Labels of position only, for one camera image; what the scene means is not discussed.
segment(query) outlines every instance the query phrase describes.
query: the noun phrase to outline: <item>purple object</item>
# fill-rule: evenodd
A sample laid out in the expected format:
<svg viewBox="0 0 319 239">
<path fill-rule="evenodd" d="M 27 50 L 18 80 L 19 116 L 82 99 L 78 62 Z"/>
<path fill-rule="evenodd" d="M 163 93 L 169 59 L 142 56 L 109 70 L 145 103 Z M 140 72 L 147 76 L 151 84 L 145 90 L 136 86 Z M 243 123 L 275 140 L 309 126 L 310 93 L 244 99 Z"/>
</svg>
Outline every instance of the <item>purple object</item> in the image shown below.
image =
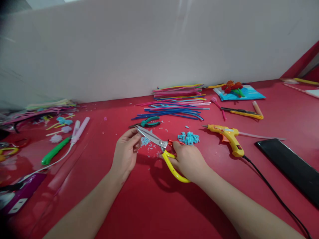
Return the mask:
<svg viewBox="0 0 319 239">
<path fill-rule="evenodd" d="M 7 216 L 13 216 L 18 213 L 29 198 L 32 197 L 46 176 L 47 175 L 43 173 L 36 173 L 27 178 L 21 189 L 12 192 L 14 197 L 5 205 L 2 209 L 2 213 Z"/>
</svg>

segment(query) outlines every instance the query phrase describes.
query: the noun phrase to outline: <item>yellow glue gun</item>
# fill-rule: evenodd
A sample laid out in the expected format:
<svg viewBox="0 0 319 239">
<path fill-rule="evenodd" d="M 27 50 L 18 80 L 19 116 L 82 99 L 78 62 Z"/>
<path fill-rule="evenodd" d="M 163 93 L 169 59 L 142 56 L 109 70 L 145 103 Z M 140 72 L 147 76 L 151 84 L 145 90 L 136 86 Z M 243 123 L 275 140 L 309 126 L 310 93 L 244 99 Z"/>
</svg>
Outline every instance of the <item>yellow glue gun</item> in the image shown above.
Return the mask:
<svg viewBox="0 0 319 239">
<path fill-rule="evenodd" d="M 240 146 L 239 142 L 235 138 L 237 135 L 239 135 L 238 129 L 234 128 L 228 128 L 225 126 L 215 125 L 215 124 L 209 124 L 209 125 L 202 125 L 203 127 L 209 129 L 212 132 L 219 133 L 223 136 L 222 142 L 229 142 L 230 146 L 232 147 L 232 154 L 235 157 L 243 157 L 244 151 L 242 147 Z"/>
</svg>

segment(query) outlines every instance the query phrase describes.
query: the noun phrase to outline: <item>black phone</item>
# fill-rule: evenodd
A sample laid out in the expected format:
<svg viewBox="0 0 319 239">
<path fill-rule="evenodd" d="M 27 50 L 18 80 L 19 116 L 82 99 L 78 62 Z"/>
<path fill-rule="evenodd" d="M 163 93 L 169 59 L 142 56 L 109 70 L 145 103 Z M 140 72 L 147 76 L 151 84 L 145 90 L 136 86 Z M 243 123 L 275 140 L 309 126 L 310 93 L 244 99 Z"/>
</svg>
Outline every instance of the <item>black phone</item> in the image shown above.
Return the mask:
<svg viewBox="0 0 319 239">
<path fill-rule="evenodd" d="M 319 208 L 319 173 L 278 139 L 256 142 L 268 159 Z"/>
</svg>

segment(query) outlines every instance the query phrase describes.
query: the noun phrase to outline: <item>scissor blade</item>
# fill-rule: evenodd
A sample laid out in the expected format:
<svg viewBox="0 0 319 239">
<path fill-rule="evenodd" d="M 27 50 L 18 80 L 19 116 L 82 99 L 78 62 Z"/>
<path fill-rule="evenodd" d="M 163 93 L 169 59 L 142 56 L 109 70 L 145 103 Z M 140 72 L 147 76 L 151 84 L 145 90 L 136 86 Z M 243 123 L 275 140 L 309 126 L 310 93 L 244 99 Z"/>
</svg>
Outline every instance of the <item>scissor blade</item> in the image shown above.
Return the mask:
<svg viewBox="0 0 319 239">
<path fill-rule="evenodd" d="M 153 134 L 152 132 L 138 126 L 135 125 L 135 128 L 142 134 L 144 135 L 146 138 L 148 138 L 150 141 L 152 141 L 153 143 L 155 143 L 156 145 L 162 147 L 162 148 L 166 148 L 167 147 L 167 142 L 161 140 L 160 138 L 158 138 L 155 134 Z"/>
</svg>

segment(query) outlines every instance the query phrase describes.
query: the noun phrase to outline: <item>white wall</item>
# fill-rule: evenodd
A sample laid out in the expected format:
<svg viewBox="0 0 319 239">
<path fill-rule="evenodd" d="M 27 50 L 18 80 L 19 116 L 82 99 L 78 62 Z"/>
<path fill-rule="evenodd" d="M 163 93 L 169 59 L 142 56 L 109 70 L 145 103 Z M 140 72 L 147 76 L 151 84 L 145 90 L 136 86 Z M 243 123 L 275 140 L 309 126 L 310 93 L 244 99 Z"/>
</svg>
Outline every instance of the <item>white wall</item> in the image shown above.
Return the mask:
<svg viewBox="0 0 319 239">
<path fill-rule="evenodd" d="M 319 40 L 317 0 L 84 0 L 13 14 L 1 107 L 279 78 Z"/>
</svg>

